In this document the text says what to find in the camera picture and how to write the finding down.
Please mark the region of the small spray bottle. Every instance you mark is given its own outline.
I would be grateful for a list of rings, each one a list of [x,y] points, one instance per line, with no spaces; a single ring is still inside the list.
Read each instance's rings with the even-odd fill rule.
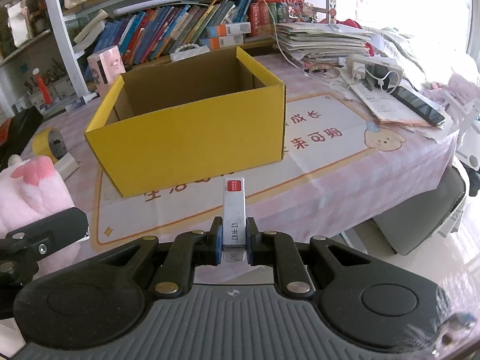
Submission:
[[[70,102],[68,105],[65,107],[65,111],[71,115],[72,113],[79,111],[80,108],[85,107],[89,102],[93,101],[95,98],[98,97],[98,93],[93,92],[92,94],[86,96],[86,97],[79,97],[78,99]]]

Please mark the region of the stack of papers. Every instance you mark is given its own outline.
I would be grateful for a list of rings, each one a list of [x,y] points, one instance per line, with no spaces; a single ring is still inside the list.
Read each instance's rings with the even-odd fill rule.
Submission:
[[[273,36],[285,57],[309,68],[316,64],[343,66],[351,55],[374,56],[373,35],[346,24],[296,22],[277,24]]]

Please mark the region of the pink cylindrical humidifier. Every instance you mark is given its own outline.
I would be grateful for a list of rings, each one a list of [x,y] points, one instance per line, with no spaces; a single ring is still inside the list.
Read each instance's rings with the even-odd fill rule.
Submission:
[[[117,45],[101,49],[90,55],[87,61],[100,96],[104,96],[116,78],[125,73],[125,66]]]

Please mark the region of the yellow tape roll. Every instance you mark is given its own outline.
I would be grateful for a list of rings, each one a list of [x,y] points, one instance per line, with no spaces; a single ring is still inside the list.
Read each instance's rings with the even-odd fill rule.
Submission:
[[[46,156],[56,164],[68,153],[68,149],[61,132],[55,127],[48,127],[33,137],[32,152],[34,156]]]

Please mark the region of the orange blue box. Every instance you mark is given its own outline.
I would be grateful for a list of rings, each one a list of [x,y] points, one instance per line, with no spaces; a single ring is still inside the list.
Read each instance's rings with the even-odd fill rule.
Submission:
[[[208,47],[210,50],[218,50],[225,47],[235,47],[244,43],[244,36],[242,34],[230,35],[224,37],[201,38],[199,45]]]
[[[251,32],[250,22],[238,22],[229,24],[219,24],[207,27],[209,38],[221,38],[233,35],[245,35]]]

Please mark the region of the white quilted pearl purse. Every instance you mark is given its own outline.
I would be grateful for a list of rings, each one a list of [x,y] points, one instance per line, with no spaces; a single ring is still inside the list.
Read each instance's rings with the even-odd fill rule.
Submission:
[[[172,62],[178,62],[185,59],[193,58],[198,55],[204,55],[209,53],[210,49],[208,46],[199,46],[197,44],[186,44],[180,46],[171,53],[170,59]]]

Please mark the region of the orange blue box lower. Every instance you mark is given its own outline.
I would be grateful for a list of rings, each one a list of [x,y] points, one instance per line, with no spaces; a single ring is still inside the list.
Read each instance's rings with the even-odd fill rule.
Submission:
[[[242,34],[230,35],[224,37],[201,38],[199,45],[208,47],[210,50],[218,50],[225,47],[235,47],[244,43],[244,36]]]

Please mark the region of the grey chair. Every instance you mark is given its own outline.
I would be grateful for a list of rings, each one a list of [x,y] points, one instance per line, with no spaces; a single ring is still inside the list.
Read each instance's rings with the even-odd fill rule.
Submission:
[[[470,178],[460,162],[448,166],[436,189],[373,217],[395,253],[406,256],[433,235],[458,230],[470,192]]]

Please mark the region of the pink plush paw toy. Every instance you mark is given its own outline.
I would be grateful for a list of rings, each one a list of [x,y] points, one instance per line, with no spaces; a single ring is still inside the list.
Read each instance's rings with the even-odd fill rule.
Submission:
[[[7,233],[74,207],[61,175],[47,156],[22,160],[17,154],[1,171],[0,233]]]

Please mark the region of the pink checkered table mat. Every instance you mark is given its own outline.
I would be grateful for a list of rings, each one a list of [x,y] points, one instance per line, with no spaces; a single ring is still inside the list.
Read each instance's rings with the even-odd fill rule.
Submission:
[[[244,171],[247,213],[264,230],[304,241],[334,236],[410,197],[435,189],[452,163],[457,135],[429,139],[416,129],[375,126],[361,103],[276,55],[259,61],[286,83],[286,152],[281,162]],[[74,203],[89,216],[80,258],[137,236],[170,241],[205,229],[221,213],[224,182],[207,178],[123,198],[103,172],[84,132],[98,103],[46,122],[64,136],[80,167],[67,179]]]

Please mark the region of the orange blue box upper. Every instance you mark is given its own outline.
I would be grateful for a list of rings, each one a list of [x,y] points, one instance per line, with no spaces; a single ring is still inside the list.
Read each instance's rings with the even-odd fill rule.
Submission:
[[[233,35],[245,35],[251,32],[250,22],[238,22],[229,24],[219,24],[207,27],[209,38],[221,38]]]

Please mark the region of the yellow cardboard box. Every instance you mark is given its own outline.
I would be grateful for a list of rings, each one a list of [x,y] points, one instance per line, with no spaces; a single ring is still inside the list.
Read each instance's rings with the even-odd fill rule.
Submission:
[[[287,90],[244,49],[119,76],[85,131],[123,197],[279,162]]]

